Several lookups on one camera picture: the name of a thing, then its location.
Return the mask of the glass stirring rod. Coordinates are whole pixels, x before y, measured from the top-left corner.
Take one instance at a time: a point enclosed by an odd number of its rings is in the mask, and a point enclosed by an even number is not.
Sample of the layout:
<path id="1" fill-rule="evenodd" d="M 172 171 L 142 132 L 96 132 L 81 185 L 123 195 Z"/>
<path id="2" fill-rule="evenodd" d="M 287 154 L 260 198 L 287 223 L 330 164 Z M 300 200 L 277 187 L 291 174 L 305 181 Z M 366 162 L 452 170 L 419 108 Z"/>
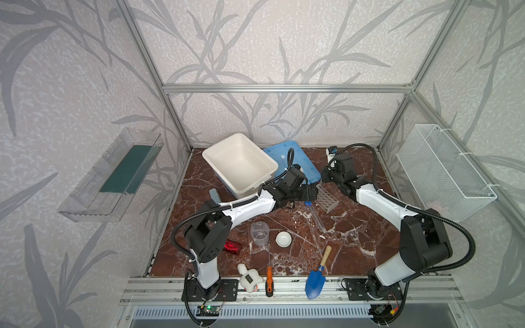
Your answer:
<path id="1" fill-rule="evenodd" d="M 328 244 L 323 235 L 319 233 L 317 227 L 309 219 L 300 219 L 298 221 L 292 220 L 291 222 L 288 222 L 268 217 L 268 220 L 272 230 L 288 232 L 293 241 L 298 239 L 299 241 L 303 241 L 311 246 L 320 248 Z"/>

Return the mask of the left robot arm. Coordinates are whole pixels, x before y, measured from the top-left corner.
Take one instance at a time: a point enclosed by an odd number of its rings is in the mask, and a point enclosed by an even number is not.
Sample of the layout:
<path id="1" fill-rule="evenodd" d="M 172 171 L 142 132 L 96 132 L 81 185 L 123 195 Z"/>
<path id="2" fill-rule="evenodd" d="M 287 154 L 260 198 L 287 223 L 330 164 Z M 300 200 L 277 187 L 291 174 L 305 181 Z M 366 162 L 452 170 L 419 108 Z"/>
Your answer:
<path id="1" fill-rule="evenodd" d="M 308 183 L 306 175 L 294 165 L 283 177 L 262 184 L 252 195 L 211 205 L 183 220 L 187 245 L 181 246 L 174 237 L 172 243 L 188 257 L 198 286 L 209 291 L 219 286 L 218 256 L 233 228 L 289 204 L 316 200 L 317 196 L 317 183 Z"/>

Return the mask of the blue capped test tube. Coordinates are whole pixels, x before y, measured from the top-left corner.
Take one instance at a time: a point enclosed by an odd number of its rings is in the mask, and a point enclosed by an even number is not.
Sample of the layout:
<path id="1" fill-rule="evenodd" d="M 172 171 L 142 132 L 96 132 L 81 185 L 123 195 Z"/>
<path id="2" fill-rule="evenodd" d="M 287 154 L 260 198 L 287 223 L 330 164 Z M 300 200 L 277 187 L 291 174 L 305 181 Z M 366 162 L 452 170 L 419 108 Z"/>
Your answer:
<path id="1" fill-rule="evenodd" d="M 324 226 L 323 222 L 321 221 L 321 218 L 320 218 L 319 214 L 317 213 L 313 203 L 312 202 L 305 202 L 305 206 L 309 209 L 309 211 L 311 213 L 311 217 L 314 220 L 314 223 L 316 224 L 316 226 L 319 229 L 319 231 L 321 233 L 325 234 L 326 233 L 325 226 Z"/>

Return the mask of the clear wall shelf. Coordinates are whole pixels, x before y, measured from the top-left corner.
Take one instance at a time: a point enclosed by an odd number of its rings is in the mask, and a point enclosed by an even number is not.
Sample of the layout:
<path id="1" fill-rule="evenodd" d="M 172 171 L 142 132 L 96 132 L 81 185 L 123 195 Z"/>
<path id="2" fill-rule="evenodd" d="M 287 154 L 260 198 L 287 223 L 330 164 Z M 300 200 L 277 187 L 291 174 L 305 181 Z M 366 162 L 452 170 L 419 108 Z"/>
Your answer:
<path id="1" fill-rule="evenodd" d="M 77 223 L 119 222 L 164 147 L 160 133 L 124 128 L 58 208 Z"/>

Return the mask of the clear measuring cup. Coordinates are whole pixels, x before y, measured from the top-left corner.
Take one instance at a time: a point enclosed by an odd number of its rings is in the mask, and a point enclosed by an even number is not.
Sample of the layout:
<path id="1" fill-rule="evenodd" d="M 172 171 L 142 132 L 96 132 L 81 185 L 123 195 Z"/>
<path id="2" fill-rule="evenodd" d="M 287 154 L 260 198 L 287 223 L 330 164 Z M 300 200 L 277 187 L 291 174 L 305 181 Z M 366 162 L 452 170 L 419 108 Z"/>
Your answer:
<path id="1" fill-rule="evenodd" d="M 250 233 L 255 245 L 264 247 L 269 243 L 269 226 L 264 221 L 253 223 Z"/>

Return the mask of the white plastic bin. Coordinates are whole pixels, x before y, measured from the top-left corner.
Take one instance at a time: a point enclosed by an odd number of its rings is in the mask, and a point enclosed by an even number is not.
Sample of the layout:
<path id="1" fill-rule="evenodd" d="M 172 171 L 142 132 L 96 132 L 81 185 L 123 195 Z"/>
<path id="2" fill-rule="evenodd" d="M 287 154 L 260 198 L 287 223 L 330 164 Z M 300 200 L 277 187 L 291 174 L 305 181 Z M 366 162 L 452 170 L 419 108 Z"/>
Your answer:
<path id="1" fill-rule="evenodd" d="M 278 170 L 278 163 L 243 133 L 221 140 L 202 156 L 237 199 L 254 194 Z"/>

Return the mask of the blue plastic bin lid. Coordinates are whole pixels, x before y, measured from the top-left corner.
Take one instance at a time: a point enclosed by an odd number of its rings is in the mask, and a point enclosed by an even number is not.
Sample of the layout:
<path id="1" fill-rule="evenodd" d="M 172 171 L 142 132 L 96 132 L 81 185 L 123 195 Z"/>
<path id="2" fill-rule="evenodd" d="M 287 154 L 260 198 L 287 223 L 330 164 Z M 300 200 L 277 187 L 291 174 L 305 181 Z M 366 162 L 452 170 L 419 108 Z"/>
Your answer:
<path id="1" fill-rule="evenodd" d="M 278 170 L 274 176 L 276 177 L 282 174 L 288 167 L 287 154 L 290 148 L 294 150 L 293 164 L 300 166 L 301 171 L 308 179 L 307 183 L 312 185 L 318 183 L 321 180 L 320 172 L 306 153 L 299 147 L 299 144 L 294 141 L 279 143 L 263 149 L 263 151 L 278 164 Z"/>

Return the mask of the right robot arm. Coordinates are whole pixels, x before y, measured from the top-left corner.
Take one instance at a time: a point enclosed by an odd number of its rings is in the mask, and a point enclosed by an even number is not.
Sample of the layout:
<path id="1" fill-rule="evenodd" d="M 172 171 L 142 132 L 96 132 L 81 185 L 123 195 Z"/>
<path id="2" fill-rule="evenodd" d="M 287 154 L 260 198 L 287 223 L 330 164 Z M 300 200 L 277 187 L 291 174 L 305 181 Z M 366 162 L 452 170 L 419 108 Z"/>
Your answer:
<path id="1" fill-rule="evenodd" d="M 400 232 L 398 253 L 368 273 L 364 289 L 369 297 L 381 299 L 399 282 L 413 280 L 453 255 L 443 222 L 408 209 L 359 177 L 349 154 L 329 154 L 327 160 L 321 172 L 324 183 L 334 183 L 343 195 L 381 215 Z"/>

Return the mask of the blue garden trowel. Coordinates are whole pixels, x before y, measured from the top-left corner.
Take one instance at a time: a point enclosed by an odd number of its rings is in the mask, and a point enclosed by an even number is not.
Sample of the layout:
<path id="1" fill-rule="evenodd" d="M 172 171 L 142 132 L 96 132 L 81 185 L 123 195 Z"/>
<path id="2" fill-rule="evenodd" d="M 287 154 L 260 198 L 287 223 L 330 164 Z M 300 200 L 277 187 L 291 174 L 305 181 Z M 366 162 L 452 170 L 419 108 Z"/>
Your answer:
<path id="1" fill-rule="evenodd" d="M 323 290 L 323 286 L 325 284 L 326 278 L 323 275 L 323 271 L 325 269 L 325 264 L 328 260 L 328 257 L 332 251 L 332 247 L 328 245 L 325 248 L 323 257 L 321 259 L 321 262 L 317 268 L 317 270 L 313 270 L 310 272 L 308 279 L 306 281 L 305 285 L 305 293 L 308 299 L 315 299 Z"/>

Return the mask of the aluminium frame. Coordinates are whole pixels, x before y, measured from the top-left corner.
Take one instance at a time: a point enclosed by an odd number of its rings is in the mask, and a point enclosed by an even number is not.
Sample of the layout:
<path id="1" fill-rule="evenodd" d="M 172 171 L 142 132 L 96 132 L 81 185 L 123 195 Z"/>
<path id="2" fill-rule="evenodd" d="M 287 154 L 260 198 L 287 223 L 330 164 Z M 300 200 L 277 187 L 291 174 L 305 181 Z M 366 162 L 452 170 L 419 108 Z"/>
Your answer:
<path id="1" fill-rule="evenodd" d="M 240 132 L 268 146 L 367 142 L 423 206 L 398 151 L 437 124 L 497 199 L 461 221 L 453 274 L 475 309 L 524 309 L 523 1 L 123 1 L 187 146 Z"/>

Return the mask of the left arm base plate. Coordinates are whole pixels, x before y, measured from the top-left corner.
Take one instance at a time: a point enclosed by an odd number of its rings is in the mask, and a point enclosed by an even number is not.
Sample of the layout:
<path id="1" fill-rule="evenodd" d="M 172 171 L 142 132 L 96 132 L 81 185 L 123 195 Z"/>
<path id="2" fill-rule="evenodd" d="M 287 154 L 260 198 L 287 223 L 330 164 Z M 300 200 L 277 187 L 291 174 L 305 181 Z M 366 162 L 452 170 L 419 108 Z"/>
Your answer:
<path id="1" fill-rule="evenodd" d="M 237 300 L 239 280 L 221 279 L 210 288 L 203 288 L 197 279 L 191 278 L 186 281 L 183 288 L 182 300 L 188 302 L 197 301 L 226 301 Z"/>

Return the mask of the pink object in basket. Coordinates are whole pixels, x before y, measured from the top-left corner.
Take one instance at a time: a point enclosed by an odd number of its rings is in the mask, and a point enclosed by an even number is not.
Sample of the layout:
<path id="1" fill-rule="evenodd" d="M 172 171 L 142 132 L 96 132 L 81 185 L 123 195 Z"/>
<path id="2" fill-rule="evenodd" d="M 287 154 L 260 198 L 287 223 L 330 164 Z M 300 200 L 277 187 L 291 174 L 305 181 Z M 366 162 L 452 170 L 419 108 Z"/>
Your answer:
<path id="1" fill-rule="evenodd" d="M 439 216 L 443 216 L 444 213 L 446 213 L 446 207 L 443 207 L 443 205 L 439 201 L 433 201 L 428 202 L 425 204 L 427 210 L 434 210 L 437 212 Z"/>

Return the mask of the grey-blue flat tool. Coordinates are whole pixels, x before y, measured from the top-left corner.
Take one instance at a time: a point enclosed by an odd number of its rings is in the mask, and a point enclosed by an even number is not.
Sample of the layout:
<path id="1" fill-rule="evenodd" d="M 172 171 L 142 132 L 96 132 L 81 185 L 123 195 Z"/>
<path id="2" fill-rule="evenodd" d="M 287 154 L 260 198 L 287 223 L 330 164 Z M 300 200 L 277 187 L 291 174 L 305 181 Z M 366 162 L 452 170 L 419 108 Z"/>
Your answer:
<path id="1" fill-rule="evenodd" d="M 220 204 L 221 203 L 220 194 L 218 193 L 218 191 L 216 189 L 210 189 L 209 190 L 209 195 L 210 195 L 211 200 L 215 204 Z"/>

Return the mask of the clear acrylic test tube rack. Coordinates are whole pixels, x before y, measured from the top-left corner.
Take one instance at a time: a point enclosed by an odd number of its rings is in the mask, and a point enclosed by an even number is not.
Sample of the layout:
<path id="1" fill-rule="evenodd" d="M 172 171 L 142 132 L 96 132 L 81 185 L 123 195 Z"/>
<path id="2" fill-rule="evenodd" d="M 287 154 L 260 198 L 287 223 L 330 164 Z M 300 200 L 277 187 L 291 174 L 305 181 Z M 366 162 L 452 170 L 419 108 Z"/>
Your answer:
<path id="1" fill-rule="evenodd" d="M 322 185 L 317 185 L 317 190 L 317 204 L 327 214 L 331 213 L 339 205 L 339 201 Z"/>

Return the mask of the small white bowl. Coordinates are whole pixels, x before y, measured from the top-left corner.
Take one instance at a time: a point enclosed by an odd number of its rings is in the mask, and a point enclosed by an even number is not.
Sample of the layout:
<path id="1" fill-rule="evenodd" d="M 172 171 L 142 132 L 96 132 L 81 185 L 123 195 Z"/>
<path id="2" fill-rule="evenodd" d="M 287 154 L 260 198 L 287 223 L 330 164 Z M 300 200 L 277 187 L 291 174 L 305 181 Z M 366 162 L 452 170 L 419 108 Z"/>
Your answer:
<path id="1" fill-rule="evenodd" d="M 276 236 L 276 244 L 281 248 L 287 248 L 291 245 L 293 239 L 290 233 L 282 231 Z"/>

